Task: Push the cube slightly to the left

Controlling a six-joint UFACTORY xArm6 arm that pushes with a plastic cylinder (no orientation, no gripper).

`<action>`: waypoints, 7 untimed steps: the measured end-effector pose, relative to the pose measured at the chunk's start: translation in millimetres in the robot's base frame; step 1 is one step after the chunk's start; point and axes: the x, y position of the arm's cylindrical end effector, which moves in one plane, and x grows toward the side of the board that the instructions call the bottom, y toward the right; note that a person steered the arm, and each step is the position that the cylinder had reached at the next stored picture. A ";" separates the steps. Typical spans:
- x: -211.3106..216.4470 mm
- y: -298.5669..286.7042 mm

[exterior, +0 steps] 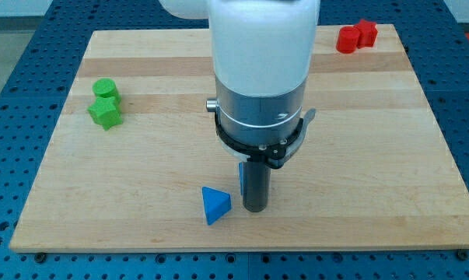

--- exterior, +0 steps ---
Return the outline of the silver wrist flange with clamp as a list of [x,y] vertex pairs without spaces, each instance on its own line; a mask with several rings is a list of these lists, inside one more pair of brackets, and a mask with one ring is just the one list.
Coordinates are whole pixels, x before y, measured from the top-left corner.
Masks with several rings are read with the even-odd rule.
[[275,96],[247,96],[215,81],[216,98],[206,107],[215,114],[215,129],[224,149],[242,162],[261,162],[282,168],[299,150],[309,124],[316,116],[304,115],[306,83]]

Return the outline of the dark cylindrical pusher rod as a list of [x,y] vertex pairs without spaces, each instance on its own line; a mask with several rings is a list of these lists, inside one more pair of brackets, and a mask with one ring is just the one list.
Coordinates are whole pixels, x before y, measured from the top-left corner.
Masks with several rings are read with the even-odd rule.
[[261,162],[241,163],[241,195],[249,212],[261,212],[268,205],[271,169]]

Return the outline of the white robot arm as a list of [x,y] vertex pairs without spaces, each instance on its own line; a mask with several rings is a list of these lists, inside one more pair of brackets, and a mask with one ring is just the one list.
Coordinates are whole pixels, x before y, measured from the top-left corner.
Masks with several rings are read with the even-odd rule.
[[271,171],[302,145],[315,109],[303,110],[317,0],[159,0],[171,15],[206,19],[216,96],[206,101],[225,150],[240,160],[243,206],[268,204]]

